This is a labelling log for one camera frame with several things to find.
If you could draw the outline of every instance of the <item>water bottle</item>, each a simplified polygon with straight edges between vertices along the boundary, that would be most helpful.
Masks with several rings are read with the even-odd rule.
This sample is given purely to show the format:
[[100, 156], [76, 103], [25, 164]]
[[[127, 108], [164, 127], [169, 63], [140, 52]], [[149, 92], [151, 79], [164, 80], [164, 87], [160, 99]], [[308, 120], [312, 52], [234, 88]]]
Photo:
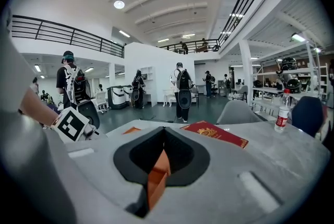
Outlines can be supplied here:
[[275, 131], [278, 133], [282, 133], [285, 129], [288, 120], [288, 114], [290, 110], [290, 90], [285, 89], [284, 94], [280, 99], [280, 111], [278, 113], [278, 117], [275, 124]]

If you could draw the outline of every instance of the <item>passport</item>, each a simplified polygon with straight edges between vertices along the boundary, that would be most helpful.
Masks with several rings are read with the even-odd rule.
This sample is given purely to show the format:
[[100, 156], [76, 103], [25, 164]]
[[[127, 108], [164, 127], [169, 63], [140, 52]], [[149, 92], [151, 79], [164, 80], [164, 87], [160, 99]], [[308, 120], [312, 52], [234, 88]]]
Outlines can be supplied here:
[[235, 136], [232, 133], [227, 132], [206, 121], [199, 121], [194, 124], [181, 127], [181, 129], [192, 131], [211, 138], [223, 140], [228, 143], [233, 143], [241, 148], [245, 148], [248, 144], [248, 141], [246, 139]]

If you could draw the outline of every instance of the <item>dark gray floor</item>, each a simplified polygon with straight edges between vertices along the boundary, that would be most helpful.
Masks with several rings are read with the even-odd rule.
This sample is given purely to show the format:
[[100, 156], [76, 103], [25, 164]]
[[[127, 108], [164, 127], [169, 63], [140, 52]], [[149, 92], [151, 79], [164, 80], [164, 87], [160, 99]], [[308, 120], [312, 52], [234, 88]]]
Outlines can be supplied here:
[[[216, 120], [220, 116], [222, 110], [229, 100], [225, 97], [211, 97], [210, 99], [205, 96], [199, 96], [199, 107], [193, 104], [189, 110], [188, 124], [192, 124], [201, 120], [205, 120], [212, 124], [216, 123]], [[150, 104], [146, 104], [144, 109], [137, 110], [132, 107], [126, 107], [120, 110], [109, 110], [104, 114], [100, 114], [100, 127], [99, 131], [108, 133], [132, 120], [144, 118], [147, 120], [155, 116], [152, 120], [164, 120], [173, 121], [175, 123], [183, 123], [182, 119], [177, 119], [176, 106], [169, 107], [169, 104], [162, 107], [162, 104], [157, 104], [151, 107]]]

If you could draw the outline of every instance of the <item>black railing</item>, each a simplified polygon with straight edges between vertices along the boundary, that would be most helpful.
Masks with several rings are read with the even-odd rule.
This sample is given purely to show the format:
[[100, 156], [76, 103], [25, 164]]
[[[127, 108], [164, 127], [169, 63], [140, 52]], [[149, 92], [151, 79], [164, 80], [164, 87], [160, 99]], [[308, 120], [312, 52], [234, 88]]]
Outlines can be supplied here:
[[12, 37], [75, 45], [124, 58], [120, 44], [71, 26], [27, 16], [13, 15]]
[[[237, 25], [242, 21], [244, 15], [247, 13], [248, 9], [250, 8], [250, 6], [252, 5], [252, 3], [254, 2], [254, 0], [237, 0], [236, 4], [233, 8], [233, 10], [230, 13], [230, 16], [228, 18], [228, 21], [226, 22], [223, 30], [221, 31], [218, 39], [209, 39], [206, 41], [215, 41], [216, 45], [209, 45], [209, 49], [208, 51], [218, 51], [218, 49], [220, 47], [223, 46], [223, 44], [225, 43], [225, 41], [229, 38], [229, 36], [231, 35], [231, 33], [234, 31], [234, 29], [237, 27]], [[189, 52], [198, 52], [198, 47], [200, 47], [202, 45], [202, 41], [198, 40], [198, 41], [184, 41], [188, 48], [189, 48]], [[182, 51], [182, 46], [180, 44], [171, 44], [171, 45], [167, 45], [167, 46], [162, 46], [161, 48], [165, 48], [171, 51], [175, 51], [175, 52], [179, 52], [178, 49]]]
[[[196, 40], [196, 41], [184, 40], [183, 42], [186, 43], [187, 45], [188, 53], [218, 51], [219, 49], [219, 43], [217, 39], [208, 39], [206, 40], [207, 44], [204, 44], [203, 40]], [[160, 48], [182, 54], [185, 52], [184, 48], [179, 43], [167, 46], [161, 46]]]

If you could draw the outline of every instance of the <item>column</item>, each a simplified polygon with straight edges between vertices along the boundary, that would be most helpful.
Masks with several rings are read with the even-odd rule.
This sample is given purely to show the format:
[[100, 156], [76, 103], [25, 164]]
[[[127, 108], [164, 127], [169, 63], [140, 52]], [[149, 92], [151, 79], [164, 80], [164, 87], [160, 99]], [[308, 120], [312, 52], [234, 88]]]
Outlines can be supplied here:
[[109, 64], [109, 83], [110, 86], [115, 86], [115, 64], [110, 63]]
[[253, 67], [251, 62], [251, 51], [249, 50], [249, 45], [247, 40], [241, 40], [239, 42], [242, 65], [245, 76], [245, 86], [248, 86], [248, 96], [247, 102], [248, 104], [252, 104], [253, 100], [253, 80], [251, 74], [253, 73]]

